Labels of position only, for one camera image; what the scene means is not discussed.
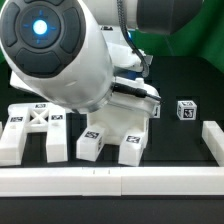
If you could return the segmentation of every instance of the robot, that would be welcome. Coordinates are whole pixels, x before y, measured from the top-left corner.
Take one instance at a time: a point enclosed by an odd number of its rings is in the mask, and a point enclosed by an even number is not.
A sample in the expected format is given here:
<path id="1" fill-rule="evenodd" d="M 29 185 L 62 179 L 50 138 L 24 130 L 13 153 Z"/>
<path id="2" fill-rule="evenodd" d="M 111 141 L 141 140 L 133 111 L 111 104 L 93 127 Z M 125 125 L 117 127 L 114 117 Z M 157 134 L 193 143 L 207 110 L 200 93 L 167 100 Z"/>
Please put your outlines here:
<path id="1" fill-rule="evenodd" d="M 161 97 L 144 83 L 152 57 L 135 47 L 128 29 L 172 34 L 198 13 L 202 3 L 6 0 L 0 46 L 13 71 L 11 84 L 67 112 L 87 114 L 77 158 L 96 161 L 105 144 L 114 144 L 120 146 L 120 164 L 138 166 L 148 141 L 148 121 Z M 118 42 L 109 32 L 117 32 Z M 122 78 L 123 70 L 137 71 L 141 77 Z"/>

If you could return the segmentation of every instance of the green background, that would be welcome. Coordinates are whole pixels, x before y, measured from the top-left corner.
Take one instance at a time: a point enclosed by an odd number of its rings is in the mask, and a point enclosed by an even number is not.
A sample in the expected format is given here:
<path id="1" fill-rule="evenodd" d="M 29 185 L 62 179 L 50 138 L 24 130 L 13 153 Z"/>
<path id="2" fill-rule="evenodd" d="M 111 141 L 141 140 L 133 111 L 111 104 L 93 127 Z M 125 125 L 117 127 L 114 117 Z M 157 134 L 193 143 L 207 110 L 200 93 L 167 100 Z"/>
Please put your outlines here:
<path id="1" fill-rule="evenodd" d="M 224 72 L 224 0 L 205 0 L 194 20 L 171 36 L 135 32 L 133 38 L 147 54 L 199 56 Z"/>

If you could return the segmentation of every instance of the black cable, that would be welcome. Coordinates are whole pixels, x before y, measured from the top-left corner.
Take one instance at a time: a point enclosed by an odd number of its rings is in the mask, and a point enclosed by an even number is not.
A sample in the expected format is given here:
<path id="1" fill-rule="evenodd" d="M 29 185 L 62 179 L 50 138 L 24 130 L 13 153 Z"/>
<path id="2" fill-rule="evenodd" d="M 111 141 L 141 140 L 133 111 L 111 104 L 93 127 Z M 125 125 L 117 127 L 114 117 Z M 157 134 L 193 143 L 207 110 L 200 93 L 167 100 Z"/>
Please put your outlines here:
<path id="1" fill-rule="evenodd" d="M 154 96 L 152 94 L 149 94 L 144 89 L 133 88 L 131 86 L 127 86 L 127 85 L 124 85 L 124 84 L 121 84 L 121 83 L 114 83 L 113 92 L 128 94 L 128 95 L 136 96 L 138 98 L 149 97 L 153 100 L 156 100 L 160 103 L 163 103 L 161 97 L 159 97 L 159 96 Z"/>
<path id="2" fill-rule="evenodd" d="M 142 55 L 139 49 L 134 45 L 132 40 L 129 38 L 126 21 L 125 21 L 123 0 L 117 0 L 117 10 L 118 10 L 118 18 L 119 18 L 119 24 L 121 27 L 121 32 L 124 36 L 124 39 L 126 40 L 128 45 L 131 47 L 133 52 L 140 58 L 142 62 L 142 66 L 143 66 L 142 76 L 146 78 L 149 75 L 149 65 L 146 62 L 145 57 Z"/>

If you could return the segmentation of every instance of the blue light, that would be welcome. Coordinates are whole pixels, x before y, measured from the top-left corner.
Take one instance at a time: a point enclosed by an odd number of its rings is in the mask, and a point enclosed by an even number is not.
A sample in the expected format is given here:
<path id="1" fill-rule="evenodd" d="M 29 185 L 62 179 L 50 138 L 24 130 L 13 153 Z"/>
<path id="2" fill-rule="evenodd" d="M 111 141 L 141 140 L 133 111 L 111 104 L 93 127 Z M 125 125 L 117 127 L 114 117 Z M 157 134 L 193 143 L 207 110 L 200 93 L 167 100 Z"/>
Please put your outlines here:
<path id="1" fill-rule="evenodd" d="M 37 35 L 44 35 L 47 32 L 47 23 L 44 20 L 37 20 L 33 24 L 33 30 Z"/>

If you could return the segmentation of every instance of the white plastic part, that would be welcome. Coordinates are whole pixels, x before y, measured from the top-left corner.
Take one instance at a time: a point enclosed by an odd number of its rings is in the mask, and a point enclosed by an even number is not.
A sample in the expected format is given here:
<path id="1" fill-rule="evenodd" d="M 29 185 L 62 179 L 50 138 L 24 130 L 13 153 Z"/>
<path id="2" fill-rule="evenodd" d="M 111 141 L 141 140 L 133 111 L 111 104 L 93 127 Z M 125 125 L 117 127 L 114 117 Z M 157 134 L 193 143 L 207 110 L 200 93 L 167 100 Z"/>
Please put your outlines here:
<path id="1" fill-rule="evenodd" d="M 145 148 L 146 134 L 140 130 L 129 130 L 126 132 L 121 145 L 118 162 L 129 166 L 139 166 L 143 149 Z"/>
<path id="2" fill-rule="evenodd" d="M 145 85 L 143 79 L 116 78 L 116 82 L 143 88 L 158 96 L 158 92 Z M 77 142 L 77 158 L 96 161 L 104 144 L 119 145 L 118 162 L 138 166 L 148 141 L 149 118 L 153 117 L 156 105 L 158 102 L 152 99 L 114 93 L 109 104 L 87 114 L 87 128 Z"/>
<path id="3" fill-rule="evenodd" d="M 122 195 L 224 195 L 224 168 L 122 168 Z"/>
<path id="4" fill-rule="evenodd" d="M 10 78 L 10 85 L 16 89 L 20 89 L 20 90 L 27 91 L 27 92 L 34 92 L 13 71 L 12 71 L 11 78 Z"/>
<path id="5" fill-rule="evenodd" d="M 0 166 L 21 164 L 29 119 L 28 108 L 14 109 L 10 114 L 0 141 Z"/>
<path id="6" fill-rule="evenodd" d="M 196 120 L 197 105 L 192 100 L 178 101 L 177 116 L 180 120 Z"/>
<path id="7" fill-rule="evenodd" d="M 142 71 L 141 60 L 136 54 L 132 53 L 130 47 L 113 43 L 107 43 L 107 46 L 114 66 L 136 72 Z"/>
<path id="8" fill-rule="evenodd" d="M 105 144 L 106 129 L 100 125 L 89 126 L 78 139 L 76 157 L 95 162 Z"/>
<path id="9" fill-rule="evenodd" d="M 224 195 L 224 168 L 1 169 L 0 197 Z"/>
<path id="10" fill-rule="evenodd" d="M 120 168 L 83 168 L 83 196 L 120 196 Z"/>
<path id="11" fill-rule="evenodd" d="M 8 112 L 0 140 L 0 166 L 20 165 L 27 134 L 37 132 L 47 132 L 48 162 L 67 161 L 65 109 L 52 103 L 31 103 L 10 105 Z"/>
<path id="12" fill-rule="evenodd" d="M 59 106 L 49 111 L 46 150 L 49 163 L 68 161 L 66 112 Z"/>
<path id="13" fill-rule="evenodd" d="M 204 121 L 202 138 L 219 166 L 224 167 L 224 133 L 215 121 Z"/>

